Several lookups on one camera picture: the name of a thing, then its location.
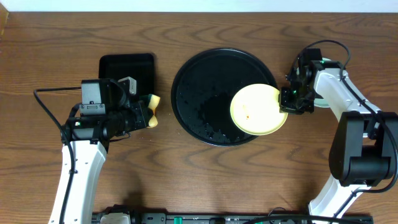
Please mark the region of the light green plate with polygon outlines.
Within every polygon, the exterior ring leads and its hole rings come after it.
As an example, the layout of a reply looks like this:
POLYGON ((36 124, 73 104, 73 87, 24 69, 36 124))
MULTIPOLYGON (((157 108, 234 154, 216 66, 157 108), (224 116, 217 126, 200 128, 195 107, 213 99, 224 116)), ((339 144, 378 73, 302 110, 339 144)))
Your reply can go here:
MULTIPOLYGON (((298 58, 298 67, 297 67, 297 71, 296 71, 297 75, 299 75, 299 73, 300 73, 299 66, 300 66, 302 60, 303 60, 303 57, 298 58)), ((318 93, 315 93, 314 106, 316 106, 318 108, 329 108, 330 107, 329 104, 326 102, 326 100, 318 93)))

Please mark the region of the yellow sponge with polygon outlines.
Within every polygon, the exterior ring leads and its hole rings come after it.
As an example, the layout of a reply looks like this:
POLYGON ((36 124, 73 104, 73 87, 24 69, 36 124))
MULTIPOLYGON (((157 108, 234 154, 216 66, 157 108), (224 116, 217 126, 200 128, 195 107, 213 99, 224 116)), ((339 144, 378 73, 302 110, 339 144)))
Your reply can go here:
POLYGON ((160 103, 160 97, 157 95, 150 94, 148 95, 148 109, 152 112, 152 116, 149 119, 148 125, 149 128, 154 128, 158 125, 158 120, 156 118, 155 112, 156 108, 160 103))

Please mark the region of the yellow plate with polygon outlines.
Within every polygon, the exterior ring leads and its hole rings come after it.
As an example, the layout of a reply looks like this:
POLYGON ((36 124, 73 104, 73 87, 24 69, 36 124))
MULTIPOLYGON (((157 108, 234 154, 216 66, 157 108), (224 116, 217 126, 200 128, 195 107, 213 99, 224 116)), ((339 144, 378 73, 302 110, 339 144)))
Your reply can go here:
POLYGON ((240 89, 229 107, 233 123, 243 132, 255 136, 277 131, 288 117, 280 109, 279 94, 277 88, 260 83, 240 89))

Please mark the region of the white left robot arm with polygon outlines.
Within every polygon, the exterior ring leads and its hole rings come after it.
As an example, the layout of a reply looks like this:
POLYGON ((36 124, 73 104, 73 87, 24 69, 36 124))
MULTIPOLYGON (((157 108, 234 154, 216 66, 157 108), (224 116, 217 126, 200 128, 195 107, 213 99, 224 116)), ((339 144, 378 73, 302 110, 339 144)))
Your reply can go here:
POLYGON ((81 96, 62 125, 62 171, 50 223, 91 223, 110 143, 157 125, 160 98, 139 95, 131 77, 83 80, 81 96))

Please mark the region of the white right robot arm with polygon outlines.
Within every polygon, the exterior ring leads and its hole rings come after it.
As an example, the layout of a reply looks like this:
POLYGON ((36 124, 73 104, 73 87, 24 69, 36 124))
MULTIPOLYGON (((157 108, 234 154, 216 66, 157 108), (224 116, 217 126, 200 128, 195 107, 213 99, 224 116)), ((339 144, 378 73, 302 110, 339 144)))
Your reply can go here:
POLYGON ((370 103, 337 61, 294 63, 286 79, 281 111, 311 113, 320 95, 338 120, 328 156, 331 175, 308 204, 309 214, 334 220, 361 194, 390 190, 397 182, 397 114, 370 103))

